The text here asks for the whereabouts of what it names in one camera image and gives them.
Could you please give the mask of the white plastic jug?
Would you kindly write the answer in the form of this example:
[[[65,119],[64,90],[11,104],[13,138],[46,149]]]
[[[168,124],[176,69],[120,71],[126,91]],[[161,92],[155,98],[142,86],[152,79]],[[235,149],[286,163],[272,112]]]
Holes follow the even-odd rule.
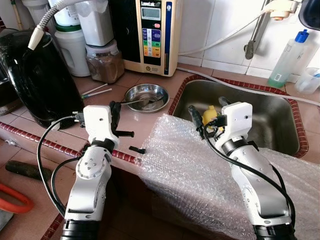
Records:
[[[80,25],[55,25],[55,41],[59,46],[69,73],[75,77],[90,76],[90,69],[86,60],[86,41]]]

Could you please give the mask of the beige faucet diverter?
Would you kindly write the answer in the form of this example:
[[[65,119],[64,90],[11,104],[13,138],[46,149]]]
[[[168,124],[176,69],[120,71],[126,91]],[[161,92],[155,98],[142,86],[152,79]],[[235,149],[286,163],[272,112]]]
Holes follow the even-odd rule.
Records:
[[[301,2],[302,0],[270,0],[262,11],[268,13],[270,18],[281,21],[294,14]]]

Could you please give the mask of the steel spoon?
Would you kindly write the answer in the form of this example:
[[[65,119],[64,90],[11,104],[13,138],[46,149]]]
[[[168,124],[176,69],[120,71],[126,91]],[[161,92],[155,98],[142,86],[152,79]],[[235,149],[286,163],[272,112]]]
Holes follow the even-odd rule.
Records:
[[[149,97],[143,97],[137,100],[130,100],[126,102],[120,102],[121,105],[137,105],[137,107],[131,107],[133,110],[151,111],[158,109],[164,104],[165,97],[163,95],[154,95]]]

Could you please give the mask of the dark green oblong object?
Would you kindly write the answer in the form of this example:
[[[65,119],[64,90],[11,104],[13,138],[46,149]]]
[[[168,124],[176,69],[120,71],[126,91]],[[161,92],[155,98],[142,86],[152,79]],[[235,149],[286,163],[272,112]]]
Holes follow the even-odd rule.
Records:
[[[5,164],[5,169],[11,173],[25,176],[41,181],[41,171],[37,165],[25,163],[17,160],[9,160]]]

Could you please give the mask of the steel kitchen sink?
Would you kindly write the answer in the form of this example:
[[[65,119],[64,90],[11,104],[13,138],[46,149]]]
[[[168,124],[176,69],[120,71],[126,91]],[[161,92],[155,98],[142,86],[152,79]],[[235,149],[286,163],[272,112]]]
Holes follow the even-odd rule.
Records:
[[[188,107],[203,112],[209,106],[219,111],[219,97],[253,106],[253,124],[248,139],[259,147],[301,158],[310,149],[300,108],[294,100],[281,98],[285,91],[227,78],[213,81],[200,75],[185,78],[171,103],[168,114],[186,121],[192,119]]]

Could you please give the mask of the thin white tube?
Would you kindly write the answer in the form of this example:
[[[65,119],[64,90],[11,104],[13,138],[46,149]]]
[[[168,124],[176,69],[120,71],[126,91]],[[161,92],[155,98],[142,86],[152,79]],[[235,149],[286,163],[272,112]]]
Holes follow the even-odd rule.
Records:
[[[242,31],[243,29],[245,29],[247,26],[251,25],[254,21],[258,20],[260,17],[262,17],[263,15],[265,15],[267,13],[266,10],[262,10],[259,14],[256,14],[256,16],[254,16],[254,18],[252,18],[249,22],[245,23],[244,25],[234,29],[232,32],[229,32],[229,34],[225,35],[224,37],[218,39],[215,42],[212,42],[206,46],[202,46],[201,48],[197,48],[194,50],[188,50],[188,51],[183,51],[183,52],[179,52],[178,55],[179,56],[185,56],[185,55],[190,55],[190,54],[195,54],[201,51],[205,51],[208,50],[218,44],[221,44],[222,42],[226,41],[227,39],[233,37],[234,35],[238,34],[238,32]]]

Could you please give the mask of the dark cooking pot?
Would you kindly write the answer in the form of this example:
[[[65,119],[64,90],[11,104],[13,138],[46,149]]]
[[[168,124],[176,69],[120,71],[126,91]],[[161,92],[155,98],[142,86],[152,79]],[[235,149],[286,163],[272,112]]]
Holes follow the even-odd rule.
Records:
[[[10,114],[22,105],[14,85],[4,73],[0,72],[0,116]]]

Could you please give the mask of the white canister with green band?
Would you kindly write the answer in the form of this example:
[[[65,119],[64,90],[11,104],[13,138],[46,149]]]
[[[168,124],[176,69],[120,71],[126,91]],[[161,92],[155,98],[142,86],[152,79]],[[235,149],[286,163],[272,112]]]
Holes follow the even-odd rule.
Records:
[[[60,32],[75,32],[81,30],[79,16],[74,5],[60,9],[54,14],[55,29]]]

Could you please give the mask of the small black clip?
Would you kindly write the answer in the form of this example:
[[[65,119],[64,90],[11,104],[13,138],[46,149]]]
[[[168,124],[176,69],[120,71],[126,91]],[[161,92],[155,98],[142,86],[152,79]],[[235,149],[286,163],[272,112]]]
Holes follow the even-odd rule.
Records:
[[[133,151],[135,153],[138,153],[138,154],[145,154],[146,153],[146,149],[144,148],[138,148],[138,147],[135,147],[135,146],[129,146],[128,149],[130,151]]]

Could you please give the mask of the white plastic container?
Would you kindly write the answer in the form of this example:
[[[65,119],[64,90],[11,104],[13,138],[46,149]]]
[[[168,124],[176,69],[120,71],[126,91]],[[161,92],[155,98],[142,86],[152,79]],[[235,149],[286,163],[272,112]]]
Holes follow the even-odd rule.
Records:
[[[86,0],[74,6],[87,45],[104,47],[114,39],[108,0]]]

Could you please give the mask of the shallow steel bowl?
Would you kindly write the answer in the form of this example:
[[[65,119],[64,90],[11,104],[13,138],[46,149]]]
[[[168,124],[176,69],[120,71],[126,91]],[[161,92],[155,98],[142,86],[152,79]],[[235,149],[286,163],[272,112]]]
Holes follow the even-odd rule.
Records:
[[[162,110],[169,104],[169,92],[157,84],[142,83],[131,87],[125,93],[123,102],[137,101],[140,99],[150,99],[150,101],[141,101],[130,103],[127,106],[142,114],[154,114]]]

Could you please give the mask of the clear bottle with blue cap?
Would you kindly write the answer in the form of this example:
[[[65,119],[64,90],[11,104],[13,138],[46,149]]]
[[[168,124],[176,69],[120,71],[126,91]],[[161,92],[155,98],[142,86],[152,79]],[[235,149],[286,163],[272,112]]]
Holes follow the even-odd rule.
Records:
[[[297,32],[294,38],[290,39],[270,74],[267,84],[270,87],[280,89],[284,87],[291,73],[294,71],[295,64],[300,60],[306,48],[306,40],[309,37],[308,29]]]

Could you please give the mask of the white chopstick green tip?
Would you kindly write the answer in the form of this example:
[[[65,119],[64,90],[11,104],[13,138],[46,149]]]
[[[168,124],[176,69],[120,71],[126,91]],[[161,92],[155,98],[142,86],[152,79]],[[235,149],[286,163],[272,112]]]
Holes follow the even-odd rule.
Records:
[[[95,92],[95,91],[98,90],[98,89],[102,89],[102,88],[105,87],[105,86],[108,86],[108,83],[105,83],[105,84],[103,84],[103,85],[101,85],[101,86],[98,86],[98,87],[94,87],[94,89],[87,90],[87,91],[85,91],[84,93],[82,93],[82,95],[84,96],[84,95],[91,94],[91,93]]]
[[[96,96],[96,95],[102,94],[102,93],[107,93],[107,92],[109,92],[109,91],[112,91],[112,88],[106,89],[106,90],[102,90],[102,91],[98,91],[98,92],[96,92],[96,93],[83,94],[83,95],[82,95],[82,98],[83,98],[83,99],[91,98],[92,96]]]

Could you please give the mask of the clear bubble wrap sheet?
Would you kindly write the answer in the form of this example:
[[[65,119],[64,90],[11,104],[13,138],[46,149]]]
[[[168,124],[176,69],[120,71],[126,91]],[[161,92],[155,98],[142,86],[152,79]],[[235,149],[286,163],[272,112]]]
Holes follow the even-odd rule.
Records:
[[[143,144],[139,176],[165,204],[171,220],[210,239],[256,240],[228,162],[199,137],[194,124],[172,115],[157,119]],[[320,167],[262,147],[295,205],[297,240],[320,240]]]

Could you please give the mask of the clear plastic measuring cup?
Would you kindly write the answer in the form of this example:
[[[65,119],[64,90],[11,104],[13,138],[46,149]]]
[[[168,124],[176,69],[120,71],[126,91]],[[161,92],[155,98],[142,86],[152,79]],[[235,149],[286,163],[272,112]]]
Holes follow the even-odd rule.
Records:
[[[307,67],[295,83],[295,89],[302,94],[313,94],[320,86],[320,69]]]

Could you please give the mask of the beige water ionizer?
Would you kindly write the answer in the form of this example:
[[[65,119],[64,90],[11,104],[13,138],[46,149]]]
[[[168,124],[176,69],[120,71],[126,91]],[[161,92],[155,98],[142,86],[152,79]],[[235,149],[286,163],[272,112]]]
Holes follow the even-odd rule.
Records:
[[[178,67],[184,0],[108,0],[126,70],[172,77]]]

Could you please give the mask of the jar of brown powder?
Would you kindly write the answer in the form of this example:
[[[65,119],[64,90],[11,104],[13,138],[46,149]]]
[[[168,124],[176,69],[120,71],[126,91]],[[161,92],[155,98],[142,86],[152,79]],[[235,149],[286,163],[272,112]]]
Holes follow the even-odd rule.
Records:
[[[112,84],[124,74],[124,60],[116,39],[105,46],[86,45],[86,61],[92,80]]]

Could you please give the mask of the black electric kettle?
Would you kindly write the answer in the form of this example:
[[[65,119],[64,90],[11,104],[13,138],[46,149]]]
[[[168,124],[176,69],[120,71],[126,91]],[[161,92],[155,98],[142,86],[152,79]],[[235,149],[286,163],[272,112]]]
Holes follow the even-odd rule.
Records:
[[[32,51],[28,48],[31,36],[31,30],[0,36],[0,70],[34,121],[48,128],[52,122],[82,111],[85,105],[53,37],[44,34]]]

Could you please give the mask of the yellow plastic cup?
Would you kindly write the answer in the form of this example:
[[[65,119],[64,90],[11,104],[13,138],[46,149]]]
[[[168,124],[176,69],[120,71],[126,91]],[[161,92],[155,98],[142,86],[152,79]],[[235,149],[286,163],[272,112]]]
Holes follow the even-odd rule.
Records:
[[[205,110],[202,114],[202,123],[206,127],[206,132],[210,136],[215,136],[217,134],[222,133],[224,130],[221,126],[216,126],[214,123],[215,119],[218,116],[218,112],[214,105],[208,106],[208,109]]]

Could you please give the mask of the black pan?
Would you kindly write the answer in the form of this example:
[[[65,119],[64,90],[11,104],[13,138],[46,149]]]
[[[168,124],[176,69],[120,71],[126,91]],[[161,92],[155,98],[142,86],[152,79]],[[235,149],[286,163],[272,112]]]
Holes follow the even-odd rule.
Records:
[[[302,0],[298,19],[307,29],[320,31],[320,0]]]

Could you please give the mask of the grey metal faucet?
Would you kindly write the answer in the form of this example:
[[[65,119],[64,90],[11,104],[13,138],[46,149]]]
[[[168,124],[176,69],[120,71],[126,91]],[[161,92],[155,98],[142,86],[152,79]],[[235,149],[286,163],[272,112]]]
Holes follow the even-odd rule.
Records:
[[[269,16],[269,13],[263,13],[257,19],[251,38],[249,39],[249,42],[247,42],[247,44],[244,46],[245,60],[251,60],[254,57],[256,48],[258,48],[258,42],[262,37],[263,32],[265,31],[265,27],[266,27],[265,19],[268,16]]]

